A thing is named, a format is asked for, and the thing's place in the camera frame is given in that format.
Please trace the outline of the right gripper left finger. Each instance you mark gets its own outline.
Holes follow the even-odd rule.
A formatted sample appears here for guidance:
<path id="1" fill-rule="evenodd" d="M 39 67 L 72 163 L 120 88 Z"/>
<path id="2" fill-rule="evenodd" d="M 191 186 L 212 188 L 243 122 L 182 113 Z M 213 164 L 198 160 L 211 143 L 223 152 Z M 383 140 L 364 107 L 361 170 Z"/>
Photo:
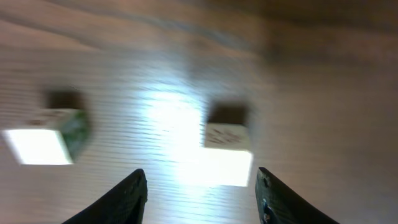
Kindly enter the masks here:
<path id="1" fill-rule="evenodd" d="M 137 169 L 63 224 L 141 224 L 146 202 L 146 176 Z"/>

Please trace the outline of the green Z white block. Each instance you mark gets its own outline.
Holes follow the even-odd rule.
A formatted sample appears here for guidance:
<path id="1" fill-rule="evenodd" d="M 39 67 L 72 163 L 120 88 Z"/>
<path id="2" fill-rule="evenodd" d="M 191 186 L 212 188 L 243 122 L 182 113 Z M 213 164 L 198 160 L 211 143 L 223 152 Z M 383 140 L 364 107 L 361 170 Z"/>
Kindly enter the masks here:
<path id="1" fill-rule="evenodd" d="M 2 131 L 21 165 L 74 164 L 90 135 L 83 110 L 42 109 Z"/>

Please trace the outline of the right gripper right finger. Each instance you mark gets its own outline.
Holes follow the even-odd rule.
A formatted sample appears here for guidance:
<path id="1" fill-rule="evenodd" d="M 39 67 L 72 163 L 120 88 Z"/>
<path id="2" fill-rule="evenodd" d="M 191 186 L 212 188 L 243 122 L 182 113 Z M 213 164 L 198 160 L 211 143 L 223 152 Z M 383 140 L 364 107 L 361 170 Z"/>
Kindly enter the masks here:
<path id="1" fill-rule="evenodd" d="M 264 167 L 257 170 L 255 193 L 262 224 L 338 224 Z"/>

